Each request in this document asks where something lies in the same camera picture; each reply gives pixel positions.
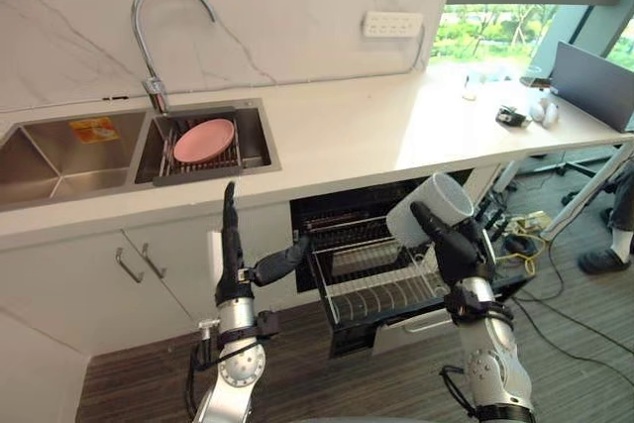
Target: sneaker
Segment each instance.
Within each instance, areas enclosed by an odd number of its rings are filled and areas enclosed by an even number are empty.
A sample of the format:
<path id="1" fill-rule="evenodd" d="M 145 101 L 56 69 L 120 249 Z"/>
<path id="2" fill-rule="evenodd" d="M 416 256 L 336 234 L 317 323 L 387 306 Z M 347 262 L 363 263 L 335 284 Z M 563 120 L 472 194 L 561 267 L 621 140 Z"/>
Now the sneaker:
<path id="1" fill-rule="evenodd" d="M 581 271 L 587 274 L 604 274 L 624 271 L 630 267 L 630 262 L 624 263 L 612 249 L 608 248 L 600 252 L 589 252 L 581 255 L 578 266 Z"/>

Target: sticker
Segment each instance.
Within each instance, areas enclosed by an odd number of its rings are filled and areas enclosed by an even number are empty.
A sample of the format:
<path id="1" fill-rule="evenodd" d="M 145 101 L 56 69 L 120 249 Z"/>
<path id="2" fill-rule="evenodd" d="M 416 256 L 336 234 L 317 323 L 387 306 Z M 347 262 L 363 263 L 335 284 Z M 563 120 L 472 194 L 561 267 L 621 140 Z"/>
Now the sticker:
<path id="1" fill-rule="evenodd" d="M 119 139 L 110 118 L 90 118 L 70 121 L 70 129 L 83 144 L 102 143 Z"/>

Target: robotic arm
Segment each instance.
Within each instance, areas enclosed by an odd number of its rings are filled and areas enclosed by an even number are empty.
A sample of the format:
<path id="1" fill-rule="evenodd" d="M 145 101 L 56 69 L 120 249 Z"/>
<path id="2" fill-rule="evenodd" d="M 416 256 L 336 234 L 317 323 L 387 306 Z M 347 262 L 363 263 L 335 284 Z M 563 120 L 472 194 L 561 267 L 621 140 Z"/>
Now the robotic arm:
<path id="1" fill-rule="evenodd" d="M 264 372 L 264 348 L 258 339 L 278 331 L 274 313 L 255 316 L 251 283 L 264 286 L 282 278 L 301 263 L 309 246 L 304 237 L 253 268 L 245 267 L 233 196 L 231 182 L 225 191 L 222 235 L 212 244 L 213 261 L 222 262 L 215 294 L 220 318 L 202 323 L 203 342 L 210 339 L 209 328 L 219 325 L 220 357 L 207 363 L 207 368 L 218 364 L 218 378 L 203 397 L 196 423 L 246 421 L 252 391 Z M 494 257 L 486 233 L 472 218 L 450 227 L 420 200 L 409 208 L 434 242 L 440 274 L 451 289 L 445 305 L 459 329 L 475 399 L 469 416 L 480 422 L 534 423 L 531 381 L 517 357 L 513 315 L 495 301 L 490 286 Z"/>
<path id="2" fill-rule="evenodd" d="M 465 374 L 480 422 L 534 423 L 531 380 L 517 358 L 513 315 L 495 301 L 494 258 L 486 232 L 472 218 L 449 227 L 420 201 L 410 210 L 435 245 L 438 268 L 451 292 L 445 306 L 458 326 Z"/>
<path id="3" fill-rule="evenodd" d="M 222 275 L 216 286 L 216 306 L 220 318 L 201 323 L 203 341 L 210 339 L 209 328 L 219 325 L 221 349 L 216 385 L 210 388 L 194 418 L 195 423 L 243 423 L 251 409 L 251 393 L 264 372 L 264 348 L 258 339 L 278 332 L 276 314 L 254 312 L 251 283 L 266 286 L 293 271 L 304 258 L 309 241 L 302 238 L 295 246 L 270 255 L 253 268 L 245 267 L 238 214 L 234 206 L 234 182 L 225 190 L 223 228 L 218 243 L 212 239 L 214 261 L 222 261 Z M 222 249 L 222 258 L 218 253 Z"/>

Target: cabinet handle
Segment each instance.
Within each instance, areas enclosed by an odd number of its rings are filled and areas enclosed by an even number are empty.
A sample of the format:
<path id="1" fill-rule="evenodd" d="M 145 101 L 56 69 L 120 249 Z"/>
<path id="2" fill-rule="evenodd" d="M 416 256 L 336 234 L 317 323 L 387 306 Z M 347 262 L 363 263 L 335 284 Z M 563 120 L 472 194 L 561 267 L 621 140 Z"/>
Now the cabinet handle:
<path id="1" fill-rule="evenodd" d="M 134 274 L 132 270 L 129 269 L 128 266 L 123 262 L 123 259 L 121 258 L 122 254 L 123 248 L 118 248 L 117 255 L 115 255 L 115 260 L 117 261 L 117 264 L 123 268 L 123 271 L 125 271 L 135 281 L 136 284 L 141 283 L 141 281 L 143 281 L 143 272 L 141 271 L 139 274 Z"/>
<path id="2" fill-rule="evenodd" d="M 150 247 L 149 244 L 143 243 L 143 249 L 141 250 L 141 256 L 146 261 L 148 266 L 152 269 L 152 271 L 154 271 L 155 274 L 158 276 L 158 279 L 163 279 L 165 277 L 165 273 L 167 272 L 167 268 L 166 267 L 158 267 L 158 266 L 156 266 L 154 264 L 154 262 L 150 258 L 150 255 L 148 254 L 148 248 L 149 247 Z"/>

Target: faucet handle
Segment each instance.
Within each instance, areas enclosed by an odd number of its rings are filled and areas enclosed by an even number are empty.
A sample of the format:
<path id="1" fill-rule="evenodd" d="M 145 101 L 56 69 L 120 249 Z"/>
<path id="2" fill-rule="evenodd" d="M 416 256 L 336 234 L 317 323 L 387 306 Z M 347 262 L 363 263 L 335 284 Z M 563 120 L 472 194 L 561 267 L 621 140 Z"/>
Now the faucet handle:
<path id="1" fill-rule="evenodd" d="M 167 92 L 162 81 L 157 76 L 151 76 L 148 79 L 143 80 L 143 86 L 146 88 L 148 96 L 152 101 L 152 105 L 158 113 L 164 116 L 169 114 L 169 107 L 167 102 Z"/>

